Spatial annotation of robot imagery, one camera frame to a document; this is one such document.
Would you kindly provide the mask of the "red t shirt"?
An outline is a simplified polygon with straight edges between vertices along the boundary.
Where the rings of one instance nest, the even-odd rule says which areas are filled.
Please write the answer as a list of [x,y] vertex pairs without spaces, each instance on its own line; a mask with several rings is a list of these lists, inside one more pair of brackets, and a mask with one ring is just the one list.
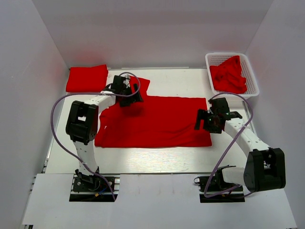
[[107,65],[72,67],[66,84],[68,93],[100,92],[108,77]]
[[103,148],[209,147],[210,133],[195,130],[197,112],[206,109],[205,98],[148,96],[150,80],[140,83],[142,102],[121,107],[119,103],[100,114],[100,129],[94,140]]

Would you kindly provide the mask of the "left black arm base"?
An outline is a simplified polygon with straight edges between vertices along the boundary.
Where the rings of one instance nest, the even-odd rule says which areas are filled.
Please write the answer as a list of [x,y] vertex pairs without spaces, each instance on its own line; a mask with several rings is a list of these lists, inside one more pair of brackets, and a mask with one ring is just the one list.
[[73,175],[70,202],[114,202],[119,193],[120,177],[83,175],[78,169]]

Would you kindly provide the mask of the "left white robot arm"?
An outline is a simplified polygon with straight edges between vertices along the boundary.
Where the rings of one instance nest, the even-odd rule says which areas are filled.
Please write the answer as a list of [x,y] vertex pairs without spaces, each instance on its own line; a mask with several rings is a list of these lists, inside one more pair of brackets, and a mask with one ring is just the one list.
[[71,104],[65,130],[76,148],[79,161],[76,174],[86,176],[84,184],[89,190],[96,190],[101,184],[101,179],[95,175],[99,173],[99,167],[93,147],[98,133],[99,114],[115,104],[125,107],[142,102],[140,87],[138,77],[133,73],[123,72],[115,75],[113,82],[94,97]]

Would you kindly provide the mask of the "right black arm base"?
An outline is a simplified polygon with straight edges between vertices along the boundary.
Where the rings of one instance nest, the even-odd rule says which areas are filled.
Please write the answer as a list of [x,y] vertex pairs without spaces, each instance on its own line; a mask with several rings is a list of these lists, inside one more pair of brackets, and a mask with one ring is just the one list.
[[[209,176],[200,176],[196,177],[193,181],[196,185],[199,186],[199,198],[200,203],[242,203],[245,202],[244,197],[244,190],[243,187],[238,187],[235,190],[232,190],[230,192],[225,192],[223,194],[206,198],[204,196],[204,188],[208,181]],[[207,189],[207,195],[211,195],[217,192],[222,191],[218,184],[215,181],[215,178],[212,179],[208,189]]]

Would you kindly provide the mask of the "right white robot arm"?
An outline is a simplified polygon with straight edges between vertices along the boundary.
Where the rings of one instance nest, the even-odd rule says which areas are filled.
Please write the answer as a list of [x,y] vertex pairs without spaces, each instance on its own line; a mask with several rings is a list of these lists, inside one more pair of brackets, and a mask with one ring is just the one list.
[[[237,111],[231,111],[225,98],[212,97],[209,110],[199,109],[195,129],[212,134],[227,133],[232,141],[216,163],[204,185],[203,195],[212,198],[245,186],[250,193],[283,189],[286,186],[285,154],[264,143]],[[220,166],[233,144],[245,154],[245,167]]]

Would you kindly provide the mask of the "red t shirts in basket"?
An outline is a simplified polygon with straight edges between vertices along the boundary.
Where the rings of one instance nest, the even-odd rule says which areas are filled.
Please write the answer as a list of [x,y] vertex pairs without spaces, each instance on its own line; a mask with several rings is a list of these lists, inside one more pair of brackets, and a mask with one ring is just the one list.
[[214,89],[221,92],[244,94],[247,91],[246,78],[242,77],[239,56],[233,56],[218,66],[210,66]]

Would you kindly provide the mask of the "folded red t shirt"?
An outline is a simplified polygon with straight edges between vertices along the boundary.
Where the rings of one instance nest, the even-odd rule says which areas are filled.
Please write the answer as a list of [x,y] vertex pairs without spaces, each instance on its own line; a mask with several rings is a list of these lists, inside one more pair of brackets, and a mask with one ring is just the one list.
[[100,92],[108,77],[107,65],[72,67],[66,84],[68,93]]

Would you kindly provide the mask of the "white plastic basket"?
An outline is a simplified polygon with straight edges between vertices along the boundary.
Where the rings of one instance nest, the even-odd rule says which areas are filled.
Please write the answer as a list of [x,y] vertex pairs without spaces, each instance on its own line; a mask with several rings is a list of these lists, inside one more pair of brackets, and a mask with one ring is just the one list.
[[218,66],[233,56],[240,57],[240,63],[242,69],[241,76],[246,79],[245,85],[247,86],[247,91],[244,94],[241,94],[241,96],[244,97],[245,99],[258,96],[259,88],[249,60],[245,54],[236,53],[236,52],[211,52],[205,55],[207,74],[209,77],[212,93],[218,94],[220,93],[220,91],[217,91],[214,88],[210,67]]

